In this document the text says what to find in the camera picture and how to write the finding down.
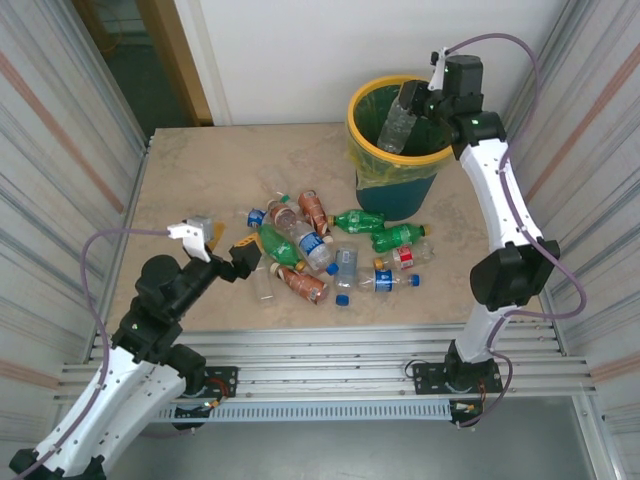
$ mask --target beige tabletop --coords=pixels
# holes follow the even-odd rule
[[[133,219],[134,228],[164,229],[200,214],[224,221],[227,229],[215,249],[228,258],[233,243],[251,233],[232,213],[239,205],[265,206],[269,200],[256,172],[265,165],[284,171],[294,196],[312,187],[328,214],[358,208],[355,171],[346,159],[342,124],[276,125],[160,129]],[[416,268],[418,288],[391,294],[354,293],[348,308],[330,298],[311,305],[276,278],[272,306],[261,305],[251,278],[230,284],[216,280],[182,321],[185,330],[401,325],[465,322],[473,305],[469,271],[488,253],[487,235],[473,187],[457,162],[441,171],[422,208],[409,219],[428,223],[436,258]],[[374,258],[368,235],[334,229],[336,244],[359,246],[359,266]],[[135,296],[134,283],[144,262],[158,254],[187,261],[179,240],[131,236],[116,286],[109,331],[117,328]],[[329,281],[326,274],[321,275]]]

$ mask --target black mounting base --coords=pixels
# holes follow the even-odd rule
[[[238,367],[205,367],[204,369],[205,379],[202,389],[194,395],[182,395],[179,398],[194,400],[194,403],[200,402],[201,405],[193,407],[176,407],[176,418],[193,418],[194,420],[199,418],[209,418],[211,415],[211,408],[205,407],[202,403],[203,400],[220,400],[224,396],[222,394],[222,388],[218,382],[211,381],[216,379],[224,382],[227,387],[228,398],[234,398],[236,396],[236,389],[238,386]],[[176,430],[189,430],[191,428],[199,428],[204,425],[204,422],[197,423],[174,423],[173,426]]]
[[[413,383],[416,395],[442,395],[480,393],[484,383],[487,393],[500,393],[502,379],[493,359],[481,363],[465,363],[458,356],[455,341],[443,363],[415,363]]]

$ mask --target blue label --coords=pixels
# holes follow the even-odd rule
[[[390,292],[392,288],[391,270],[376,270],[376,292]]]
[[[322,245],[324,242],[318,236],[316,232],[312,232],[308,234],[306,237],[302,237],[300,240],[300,250],[307,254],[307,256],[311,255],[311,252],[314,248]]]
[[[249,212],[249,215],[247,216],[247,226],[258,228],[260,225],[262,225],[262,220],[264,219],[265,214],[266,212],[254,208]]]

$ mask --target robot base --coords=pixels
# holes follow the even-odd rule
[[[414,364],[413,379],[416,395],[479,394],[482,383],[486,393],[502,391],[500,369],[495,360],[465,363],[458,355],[455,341],[451,342],[443,363]]]

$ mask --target trash can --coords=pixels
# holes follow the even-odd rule
[[[378,78],[349,102],[347,143],[356,167],[356,197],[364,210],[383,213],[387,220],[404,220],[416,213],[436,173],[453,159],[445,127],[426,118],[418,119],[400,155],[376,147],[400,86],[416,78]]]

